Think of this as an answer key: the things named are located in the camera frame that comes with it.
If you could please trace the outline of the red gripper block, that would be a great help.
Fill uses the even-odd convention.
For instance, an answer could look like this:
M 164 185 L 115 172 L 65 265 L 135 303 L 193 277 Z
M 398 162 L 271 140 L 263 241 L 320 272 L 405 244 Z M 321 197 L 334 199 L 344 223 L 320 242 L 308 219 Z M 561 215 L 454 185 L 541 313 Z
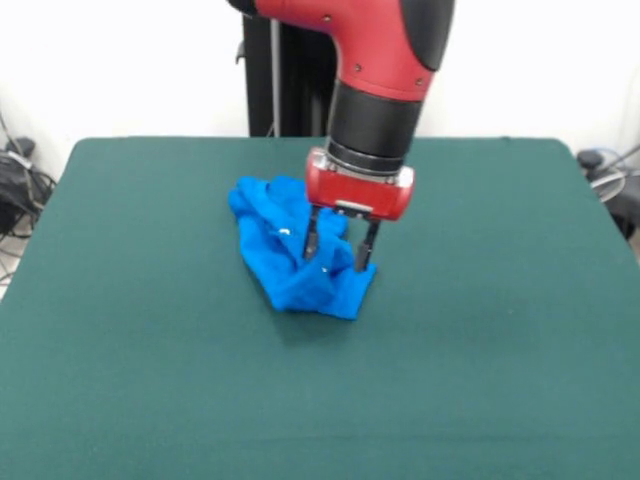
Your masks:
M 364 272 L 369 265 L 380 220 L 397 221 L 406 211 L 414 191 L 415 171 L 403 166 L 392 176 L 375 177 L 339 166 L 320 147 L 313 147 L 305 170 L 306 194 L 311 206 L 303 258 L 310 261 L 318 249 L 320 207 L 355 212 L 376 218 L 368 221 L 364 240 L 358 245 L 354 270 Z

